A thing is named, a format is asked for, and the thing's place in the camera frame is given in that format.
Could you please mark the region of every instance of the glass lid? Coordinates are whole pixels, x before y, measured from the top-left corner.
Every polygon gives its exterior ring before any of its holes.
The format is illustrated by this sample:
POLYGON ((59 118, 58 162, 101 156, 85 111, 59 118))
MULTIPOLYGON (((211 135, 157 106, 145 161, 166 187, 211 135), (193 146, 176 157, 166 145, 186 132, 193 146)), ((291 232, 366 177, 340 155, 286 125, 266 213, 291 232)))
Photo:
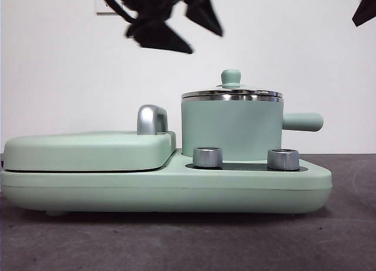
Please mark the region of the glass lid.
POLYGON ((256 96, 275 96, 282 98, 282 94, 275 91, 267 91, 259 88, 252 88, 240 84, 241 73, 237 69, 226 69, 221 74, 222 84, 216 88, 202 91, 184 93, 182 99, 195 96, 210 95, 256 95, 256 96))

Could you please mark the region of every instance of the pot handle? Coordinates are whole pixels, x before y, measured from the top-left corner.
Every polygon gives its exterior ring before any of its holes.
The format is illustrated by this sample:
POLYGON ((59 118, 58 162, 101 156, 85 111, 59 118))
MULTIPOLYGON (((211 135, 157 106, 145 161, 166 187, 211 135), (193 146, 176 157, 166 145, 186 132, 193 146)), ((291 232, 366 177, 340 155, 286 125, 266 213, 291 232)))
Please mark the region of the pot handle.
POLYGON ((318 113, 287 113, 283 115, 282 129, 316 132, 323 124, 323 117, 318 113))

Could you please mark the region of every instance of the small pot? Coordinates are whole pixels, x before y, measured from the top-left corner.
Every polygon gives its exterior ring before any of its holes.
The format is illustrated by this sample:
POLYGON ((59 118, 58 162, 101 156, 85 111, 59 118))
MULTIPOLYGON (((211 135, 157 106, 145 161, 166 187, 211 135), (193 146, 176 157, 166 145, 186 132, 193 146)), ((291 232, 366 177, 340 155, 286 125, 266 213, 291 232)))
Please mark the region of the small pot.
POLYGON ((282 129, 322 128, 321 115, 283 115, 281 93, 247 88, 240 77, 236 69, 225 70, 216 88, 182 95, 183 155, 215 146, 224 160, 266 160, 269 149, 281 148, 282 129))

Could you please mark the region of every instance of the appliance base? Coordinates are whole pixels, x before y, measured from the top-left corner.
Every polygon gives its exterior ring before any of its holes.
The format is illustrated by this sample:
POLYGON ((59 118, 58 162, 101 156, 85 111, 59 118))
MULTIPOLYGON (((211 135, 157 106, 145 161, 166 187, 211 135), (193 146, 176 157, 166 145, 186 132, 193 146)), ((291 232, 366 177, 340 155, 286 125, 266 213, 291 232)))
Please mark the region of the appliance base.
POLYGON ((300 160, 298 172, 207 170, 186 165, 176 150, 159 169, 143 172, 2 171, 2 191, 25 209, 65 212, 307 213, 331 192, 331 172, 300 160))

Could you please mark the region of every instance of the gray table surface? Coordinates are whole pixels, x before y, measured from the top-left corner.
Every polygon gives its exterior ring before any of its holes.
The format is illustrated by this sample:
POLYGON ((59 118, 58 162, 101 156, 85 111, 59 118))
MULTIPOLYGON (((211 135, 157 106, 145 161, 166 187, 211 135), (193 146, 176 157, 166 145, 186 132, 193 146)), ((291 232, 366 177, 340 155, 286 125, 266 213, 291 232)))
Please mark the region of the gray table surface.
POLYGON ((333 173, 306 215, 71 213, 1 198, 1 270, 376 270, 376 155, 303 155, 333 173))

